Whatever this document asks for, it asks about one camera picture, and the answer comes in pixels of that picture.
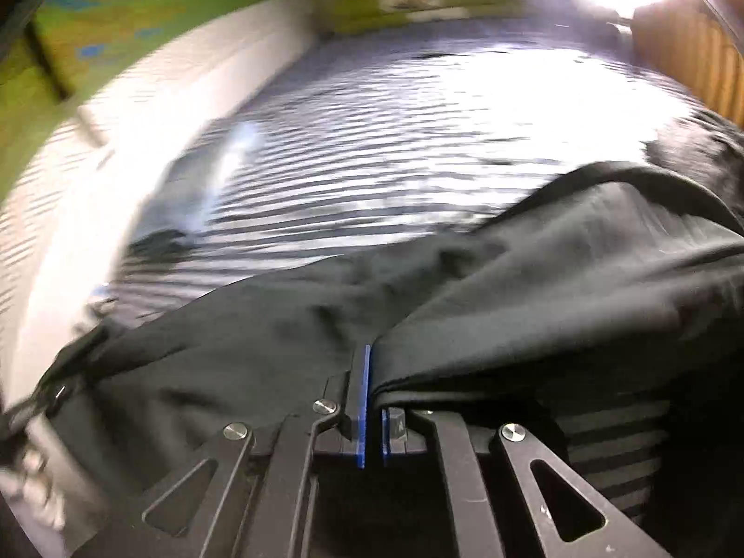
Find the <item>black trousers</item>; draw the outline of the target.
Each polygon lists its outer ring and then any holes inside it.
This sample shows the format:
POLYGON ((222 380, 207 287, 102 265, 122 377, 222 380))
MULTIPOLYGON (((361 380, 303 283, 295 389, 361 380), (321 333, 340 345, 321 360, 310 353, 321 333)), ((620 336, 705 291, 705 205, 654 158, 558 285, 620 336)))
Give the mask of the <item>black trousers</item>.
POLYGON ((657 166, 593 164, 473 231, 244 279, 135 329, 102 323, 41 378, 111 500, 218 427, 272 426, 370 354, 371 425, 441 405, 516 421, 677 557, 735 557, 743 474, 692 431, 743 418, 743 224, 657 166))

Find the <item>striped blue grey bedspread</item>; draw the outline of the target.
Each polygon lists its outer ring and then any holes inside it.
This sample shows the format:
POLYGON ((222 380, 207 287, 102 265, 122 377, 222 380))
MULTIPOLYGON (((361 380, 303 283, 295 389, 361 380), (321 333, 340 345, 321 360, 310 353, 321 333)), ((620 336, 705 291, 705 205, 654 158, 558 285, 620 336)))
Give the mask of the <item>striped blue grey bedspread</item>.
POLYGON ((610 25, 461 20, 327 40, 189 142, 228 174, 193 239, 129 249, 136 326, 218 287, 468 229, 594 161, 705 166, 715 124, 610 25))

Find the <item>folded light blue towel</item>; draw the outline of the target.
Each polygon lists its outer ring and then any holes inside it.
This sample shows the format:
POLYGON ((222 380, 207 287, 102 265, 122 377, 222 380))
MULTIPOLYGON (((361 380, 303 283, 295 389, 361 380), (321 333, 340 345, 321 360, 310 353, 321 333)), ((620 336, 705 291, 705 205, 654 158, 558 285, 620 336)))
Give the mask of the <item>folded light blue towel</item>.
POLYGON ((208 133, 166 168, 142 204, 126 251, 159 259, 188 251, 206 232, 209 215, 239 167, 256 159, 262 147, 259 126, 250 121, 223 125, 208 133))

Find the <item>dark grey button shirt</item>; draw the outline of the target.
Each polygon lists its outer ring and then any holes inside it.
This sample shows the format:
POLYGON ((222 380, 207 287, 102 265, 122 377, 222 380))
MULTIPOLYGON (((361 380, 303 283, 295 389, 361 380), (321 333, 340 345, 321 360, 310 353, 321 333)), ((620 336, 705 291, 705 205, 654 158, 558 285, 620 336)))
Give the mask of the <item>dark grey button shirt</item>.
POLYGON ((705 186, 743 215, 743 130, 707 108, 691 108, 644 142, 648 163, 705 186))

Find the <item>wooden slatted bed rail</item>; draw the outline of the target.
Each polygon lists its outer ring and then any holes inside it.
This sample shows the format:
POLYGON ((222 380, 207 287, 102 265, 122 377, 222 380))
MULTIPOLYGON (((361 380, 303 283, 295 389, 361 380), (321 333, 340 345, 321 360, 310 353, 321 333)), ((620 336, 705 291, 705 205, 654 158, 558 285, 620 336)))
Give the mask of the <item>wooden slatted bed rail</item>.
POLYGON ((707 0, 663 0, 631 20, 634 51, 705 105, 743 124, 743 33, 707 0))

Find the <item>green yellow wall map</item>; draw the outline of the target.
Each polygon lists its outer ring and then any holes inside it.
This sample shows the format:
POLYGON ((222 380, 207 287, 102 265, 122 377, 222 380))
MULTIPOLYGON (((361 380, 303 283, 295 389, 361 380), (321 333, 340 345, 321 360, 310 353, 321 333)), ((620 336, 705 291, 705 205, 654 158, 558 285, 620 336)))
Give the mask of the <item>green yellow wall map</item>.
POLYGON ((169 40, 265 0, 1 0, 1 188, 74 106, 169 40))

